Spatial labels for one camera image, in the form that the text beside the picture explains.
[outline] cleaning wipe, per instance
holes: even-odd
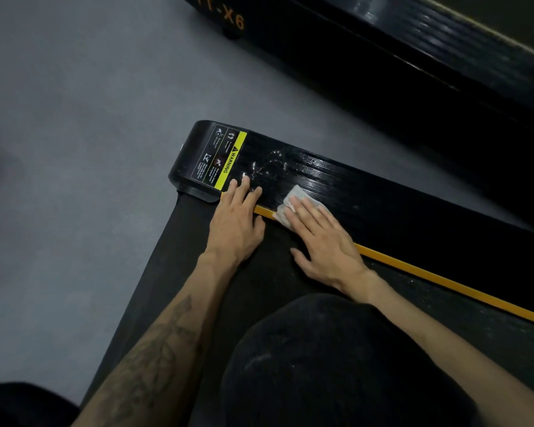
[[[322,203],[317,200],[314,200],[312,197],[307,195],[306,192],[301,188],[301,186],[295,186],[291,189],[291,192],[287,193],[287,196],[285,196],[283,203],[277,207],[277,211],[273,213],[273,217],[275,217],[275,219],[277,219],[277,221],[281,223],[285,228],[292,230],[291,223],[288,221],[287,216],[285,216],[285,207],[289,207],[293,212],[295,212],[295,208],[289,200],[291,196],[296,196],[298,200],[307,197],[311,200],[315,207],[324,207],[328,210],[328,208],[326,208]]]

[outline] yellow edge strip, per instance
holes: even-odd
[[[253,210],[255,214],[259,214],[263,217],[267,217],[268,219],[275,220],[273,217],[273,211],[271,211],[268,208],[262,207],[260,205],[257,205],[255,207],[255,210]],[[380,253],[379,251],[375,251],[372,249],[368,249],[368,247],[361,246],[359,244],[355,244],[356,248],[360,252],[360,254],[363,254],[364,256],[367,256],[369,258],[375,259],[377,261],[380,261],[384,264],[393,266],[395,268],[398,268],[402,271],[405,271],[406,273],[410,273],[413,275],[416,275],[420,278],[423,278],[425,280],[429,280],[430,282],[436,283],[438,285],[447,287],[449,289],[452,289],[454,291],[457,291],[463,295],[467,295],[468,297],[474,298],[478,301],[484,302],[486,304],[489,304],[493,307],[500,308],[502,310],[505,310],[509,313],[512,313],[513,315],[520,316],[521,318],[528,319],[529,321],[534,322],[534,312],[527,310],[522,307],[515,306],[514,304],[511,304],[507,301],[503,301],[500,298],[493,297],[492,295],[485,294],[484,292],[481,292],[479,290],[473,289],[468,286],[464,286],[460,283],[457,283],[453,280],[449,280],[448,278],[442,277],[440,275],[430,273],[429,271],[426,271],[422,268],[419,268],[417,266],[413,266],[411,264],[408,264],[407,262],[400,261],[399,259],[392,258],[391,256],[388,256],[386,254]]]
[[[456,16],[456,17],[459,17],[461,19],[464,19],[465,21],[470,22],[474,26],[476,26],[478,28],[482,28],[486,32],[490,33],[491,35],[497,36],[499,39],[504,40],[505,42],[508,42],[511,45],[518,46],[518,47],[520,47],[520,48],[522,48],[524,50],[527,50],[528,52],[530,52],[530,53],[532,53],[534,55],[534,49],[530,48],[529,46],[527,46],[527,45],[525,45],[523,43],[520,43],[520,42],[518,42],[518,41],[516,41],[516,40],[514,40],[514,39],[512,39],[512,38],[510,38],[508,36],[500,34],[498,31],[495,31],[492,28],[489,28],[489,27],[487,27],[487,26],[475,21],[474,19],[463,15],[462,13],[456,12],[455,10],[451,9],[450,7],[444,6],[443,4],[441,4],[441,3],[439,3],[439,2],[437,2],[435,0],[424,0],[424,1],[428,2],[429,4],[432,4],[432,5],[436,6],[437,8],[439,8],[441,10],[444,10],[446,12],[451,13],[453,16]]]

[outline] right hand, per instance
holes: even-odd
[[[315,208],[308,198],[299,201],[293,196],[290,201],[296,214],[287,207],[285,215],[305,242],[311,259],[293,248],[297,265],[308,277],[358,302],[367,302],[369,282],[375,281],[377,274],[364,265],[350,235],[324,207]]]

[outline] left hand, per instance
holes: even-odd
[[[263,191],[257,187],[249,193],[249,177],[229,183],[229,188],[221,197],[212,222],[209,224],[209,237],[206,253],[212,253],[224,263],[237,267],[249,258],[263,241],[265,222],[257,216],[253,223],[253,210]]]

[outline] gray floor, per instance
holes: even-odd
[[[515,221],[183,0],[0,0],[0,381],[81,400],[200,119]]]

